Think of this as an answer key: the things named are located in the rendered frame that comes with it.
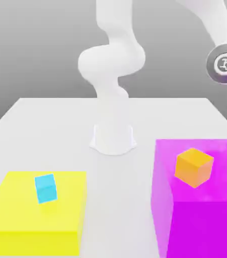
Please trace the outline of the small orange cube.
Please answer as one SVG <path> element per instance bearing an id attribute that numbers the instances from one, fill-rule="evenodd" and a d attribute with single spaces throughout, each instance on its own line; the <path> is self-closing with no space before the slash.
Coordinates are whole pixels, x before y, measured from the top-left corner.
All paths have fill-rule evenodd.
<path id="1" fill-rule="evenodd" d="M 175 177 L 197 188 L 209 180 L 214 158 L 198 149 L 190 148 L 177 156 Z"/>

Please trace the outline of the small cyan cube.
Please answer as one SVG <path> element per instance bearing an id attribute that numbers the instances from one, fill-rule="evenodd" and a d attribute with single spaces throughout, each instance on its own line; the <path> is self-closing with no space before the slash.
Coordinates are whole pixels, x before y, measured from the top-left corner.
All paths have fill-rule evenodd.
<path id="1" fill-rule="evenodd" d="M 57 200 L 57 189 L 53 174 L 34 178 L 38 204 Z"/>

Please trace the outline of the large yellow box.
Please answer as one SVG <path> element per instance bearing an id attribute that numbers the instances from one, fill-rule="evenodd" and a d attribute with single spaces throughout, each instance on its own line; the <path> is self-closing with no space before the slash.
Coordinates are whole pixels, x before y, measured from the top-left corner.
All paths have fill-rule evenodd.
<path id="1" fill-rule="evenodd" d="M 0 184 L 0 256 L 78 256 L 87 199 L 85 172 L 54 171 L 57 200 L 39 204 L 37 176 L 11 171 Z"/>

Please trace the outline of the large magenta box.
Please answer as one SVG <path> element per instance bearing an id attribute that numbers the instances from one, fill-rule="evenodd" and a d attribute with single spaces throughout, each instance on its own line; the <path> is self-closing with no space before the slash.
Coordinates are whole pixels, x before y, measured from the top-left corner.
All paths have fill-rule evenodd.
<path id="1" fill-rule="evenodd" d="M 175 177 L 190 148 L 213 158 L 197 188 Z M 227 258 L 227 139 L 156 140 L 151 210 L 160 258 Z"/>

